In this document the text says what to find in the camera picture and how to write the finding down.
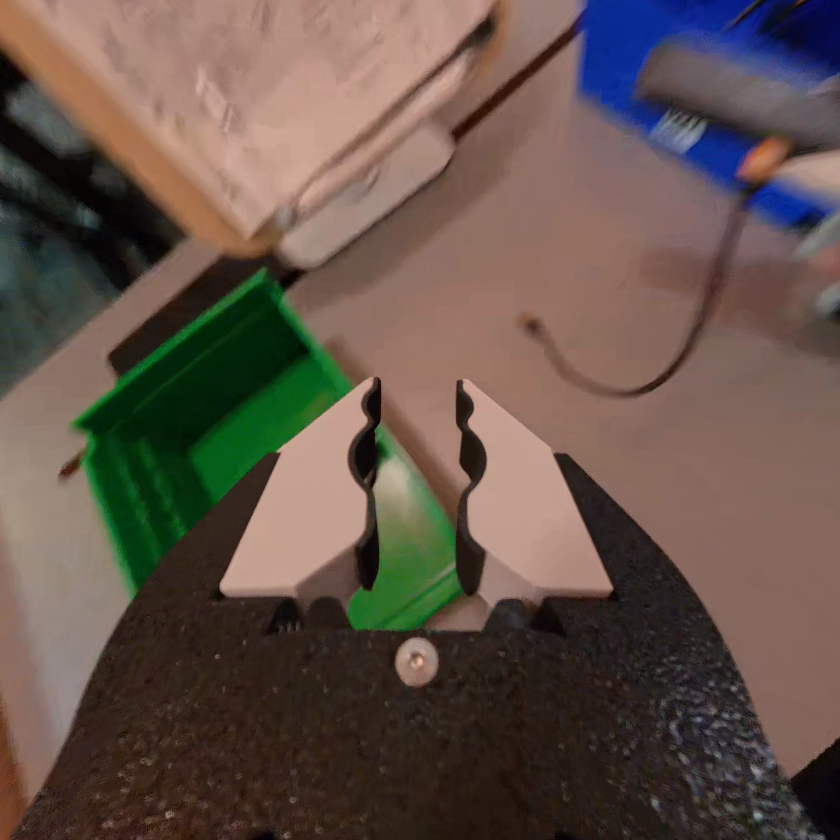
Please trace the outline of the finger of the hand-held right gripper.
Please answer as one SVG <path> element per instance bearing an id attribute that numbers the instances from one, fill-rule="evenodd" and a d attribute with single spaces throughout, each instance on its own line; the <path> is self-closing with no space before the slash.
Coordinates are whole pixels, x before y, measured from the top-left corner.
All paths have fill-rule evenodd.
<path id="1" fill-rule="evenodd" d="M 782 164 L 778 181 L 794 190 L 839 197 L 839 156 L 796 156 Z"/>

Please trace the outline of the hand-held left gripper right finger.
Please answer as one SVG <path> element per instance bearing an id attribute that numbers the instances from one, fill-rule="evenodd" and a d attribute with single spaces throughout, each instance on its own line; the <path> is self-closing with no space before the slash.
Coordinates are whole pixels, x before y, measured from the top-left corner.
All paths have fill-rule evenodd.
<path id="1" fill-rule="evenodd" d="M 488 607 L 609 598 L 614 587 L 551 447 L 467 379 L 456 384 L 455 571 Z"/>

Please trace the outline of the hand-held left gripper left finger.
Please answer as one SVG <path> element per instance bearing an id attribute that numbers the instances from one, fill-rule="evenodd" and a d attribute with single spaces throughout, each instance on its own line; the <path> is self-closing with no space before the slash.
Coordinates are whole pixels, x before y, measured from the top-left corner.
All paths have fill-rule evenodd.
<path id="1" fill-rule="evenodd" d="M 370 377 L 278 450 L 219 584 L 228 598 L 348 602 L 380 569 L 373 481 L 382 383 Z"/>

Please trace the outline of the green plastic bin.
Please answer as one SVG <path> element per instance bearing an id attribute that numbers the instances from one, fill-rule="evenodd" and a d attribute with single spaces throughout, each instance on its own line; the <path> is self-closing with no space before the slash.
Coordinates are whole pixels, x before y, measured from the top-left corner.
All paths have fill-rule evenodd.
<path id="1" fill-rule="evenodd" d="M 121 374 L 70 426 L 129 598 L 264 456 L 351 390 L 264 269 Z M 350 620 L 415 629 L 459 597 L 455 528 L 396 420 L 382 418 L 376 441 L 380 572 Z"/>

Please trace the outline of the black usb hub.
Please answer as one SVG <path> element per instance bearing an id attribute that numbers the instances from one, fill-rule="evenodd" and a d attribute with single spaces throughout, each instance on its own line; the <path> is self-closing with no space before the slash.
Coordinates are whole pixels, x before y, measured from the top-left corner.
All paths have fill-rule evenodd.
<path id="1" fill-rule="evenodd" d="M 634 95 L 752 137 L 790 141 L 797 152 L 839 149 L 838 77 L 817 79 L 769 59 L 664 43 L 648 54 Z"/>

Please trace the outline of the blue plastic bin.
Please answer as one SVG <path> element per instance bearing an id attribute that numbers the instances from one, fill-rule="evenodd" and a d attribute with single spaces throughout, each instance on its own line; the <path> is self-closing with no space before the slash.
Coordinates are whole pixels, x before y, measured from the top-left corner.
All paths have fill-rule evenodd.
<path id="1" fill-rule="evenodd" d="M 648 53 L 666 40 L 778 60 L 822 81 L 838 73 L 839 3 L 762 2 L 741 23 L 750 2 L 589 2 L 583 13 L 579 91 L 611 118 L 630 125 L 656 152 L 727 190 L 750 147 L 749 138 L 634 96 Z"/>

